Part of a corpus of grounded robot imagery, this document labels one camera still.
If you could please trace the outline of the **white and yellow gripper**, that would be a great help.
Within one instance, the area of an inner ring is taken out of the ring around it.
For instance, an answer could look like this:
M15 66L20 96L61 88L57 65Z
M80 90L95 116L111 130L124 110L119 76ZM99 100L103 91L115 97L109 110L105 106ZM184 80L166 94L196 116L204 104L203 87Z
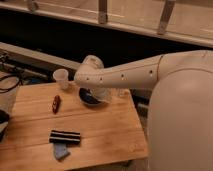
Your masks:
M107 88L93 88L90 92L98 101L106 103L111 102L111 93Z

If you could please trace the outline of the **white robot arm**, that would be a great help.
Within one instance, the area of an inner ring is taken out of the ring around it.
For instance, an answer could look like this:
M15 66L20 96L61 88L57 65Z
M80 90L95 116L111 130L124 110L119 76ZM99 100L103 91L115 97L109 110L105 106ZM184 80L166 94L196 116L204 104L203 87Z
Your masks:
M149 171L213 171L213 50L162 54L110 68L89 55L74 81L89 89L151 92Z

